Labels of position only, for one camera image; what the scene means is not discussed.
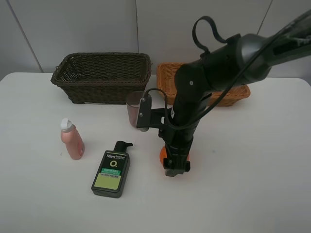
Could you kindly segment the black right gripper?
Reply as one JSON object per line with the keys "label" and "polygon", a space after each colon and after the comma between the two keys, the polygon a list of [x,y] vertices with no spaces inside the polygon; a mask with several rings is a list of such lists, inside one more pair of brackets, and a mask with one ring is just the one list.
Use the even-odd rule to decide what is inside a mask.
{"label": "black right gripper", "polygon": [[[159,137],[165,142],[165,147],[170,151],[176,153],[190,154],[190,148],[193,142],[194,125],[182,130],[175,130],[169,126],[168,130],[159,130]],[[175,177],[178,173],[185,173],[189,171],[179,169],[167,169],[165,175],[168,177]]]}

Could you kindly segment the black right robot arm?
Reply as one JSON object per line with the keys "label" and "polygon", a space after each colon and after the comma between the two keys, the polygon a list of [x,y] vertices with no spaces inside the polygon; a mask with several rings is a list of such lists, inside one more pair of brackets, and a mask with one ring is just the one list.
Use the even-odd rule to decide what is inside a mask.
{"label": "black right robot arm", "polygon": [[165,118],[167,127],[159,132],[165,141],[161,162],[169,177],[190,170],[193,135],[200,119],[215,107],[209,102],[212,93],[220,92],[223,98],[233,87],[264,80],[273,66],[311,53],[310,11],[270,37],[249,33],[223,39],[212,18],[202,19],[210,24],[215,39],[223,46],[211,52],[193,35],[203,53],[199,60],[183,64],[175,73],[177,93]]}

